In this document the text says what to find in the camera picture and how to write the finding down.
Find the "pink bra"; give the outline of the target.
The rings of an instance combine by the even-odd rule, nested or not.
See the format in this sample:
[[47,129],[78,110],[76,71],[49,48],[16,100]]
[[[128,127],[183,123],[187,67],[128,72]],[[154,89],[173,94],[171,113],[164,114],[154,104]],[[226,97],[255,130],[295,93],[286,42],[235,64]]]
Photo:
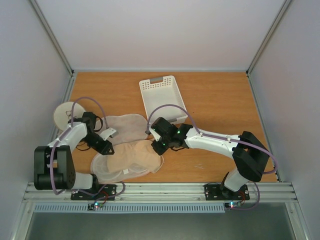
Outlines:
[[107,168],[111,173],[128,169],[131,165],[139,165],[155,173],[161,167],[161,156],[158,155],[150,140],[138,140],[118,144],[114,154],[107,157]]

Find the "floral mesh laundry bag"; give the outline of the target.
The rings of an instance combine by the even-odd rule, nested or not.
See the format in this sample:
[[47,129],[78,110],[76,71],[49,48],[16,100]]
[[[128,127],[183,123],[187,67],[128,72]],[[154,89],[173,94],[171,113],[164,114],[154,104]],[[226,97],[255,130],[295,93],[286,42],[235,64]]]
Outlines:
[[[108,126],[117,131],[117,135],[115,137],[108,139],[112,143],[113,149],[119,144],[148,140],[148,136],[145,133],[147,120],[140,114],[130,113],[120,116],[110,115],[106,117],[106,120]],[[107,167],[108,156],[110,155],[101,155],[98,153],[92,159],[90,165],[91,172],[96,175],[100,184],[117,183],[128,179],[142,177],[150,173],[156,173],[152,173],[137,164],[133,164],[125,170],[110,172]],[[160,168],[163,163],[164,158],[161,156]]]

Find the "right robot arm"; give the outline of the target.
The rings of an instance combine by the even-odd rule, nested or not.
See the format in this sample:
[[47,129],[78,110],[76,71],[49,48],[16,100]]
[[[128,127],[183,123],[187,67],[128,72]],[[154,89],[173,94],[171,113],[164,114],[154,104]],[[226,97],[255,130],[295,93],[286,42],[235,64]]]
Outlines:
[[200,149],[234,160],[235,169],[225,175],[219,186],[226,200],[234,199],[247,182],[260,182],[270,158],[265,146],[248,131],[240,135],[219,134],[191,124],[183,123],[177,127],[159,117],[148,127],[148,132],[154,137],[151,146],[160,156],[168,149]]

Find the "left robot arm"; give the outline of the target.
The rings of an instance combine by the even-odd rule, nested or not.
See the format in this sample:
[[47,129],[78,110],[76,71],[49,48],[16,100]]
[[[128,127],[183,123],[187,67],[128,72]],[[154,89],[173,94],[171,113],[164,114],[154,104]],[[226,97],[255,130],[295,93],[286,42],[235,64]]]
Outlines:
[[112,138],[117,131],[107,127],[97,133],[97,118],[93,112],[84,112],[82,117],[72,118],[68,121],[67,128],[54,141],[34,150],[35,189],[51,190],[56,195],[66,190],[82,190],[89,199],[96,199],[100,195],[101,187],[96,175],[76,172],[72,156],[81,142],[102,156],[115,153],[108,138]]

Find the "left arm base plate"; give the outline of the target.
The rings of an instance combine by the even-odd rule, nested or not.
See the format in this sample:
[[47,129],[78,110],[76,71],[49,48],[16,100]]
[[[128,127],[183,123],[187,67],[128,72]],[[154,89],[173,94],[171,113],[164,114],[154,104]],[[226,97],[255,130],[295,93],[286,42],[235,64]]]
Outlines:
[[103,201],[108,197],[108,200],[113,201],[114,195],[117,193],[117,186],[115,184],[100,184],[96,188],[85,190],[78,190],[71,194],[72,201],[95,201],[102,199]]

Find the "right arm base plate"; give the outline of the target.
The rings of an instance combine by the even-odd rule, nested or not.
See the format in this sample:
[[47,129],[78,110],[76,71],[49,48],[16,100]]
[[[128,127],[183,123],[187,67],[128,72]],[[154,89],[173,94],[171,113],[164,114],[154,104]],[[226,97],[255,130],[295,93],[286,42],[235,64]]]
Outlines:
[[210,182],[203,186],[204,196],[206,201],[241,201],[250,200],[249,190],[247,185],[243,185],[238,191],[233,192],[229,189],[222,191],[221,184]]

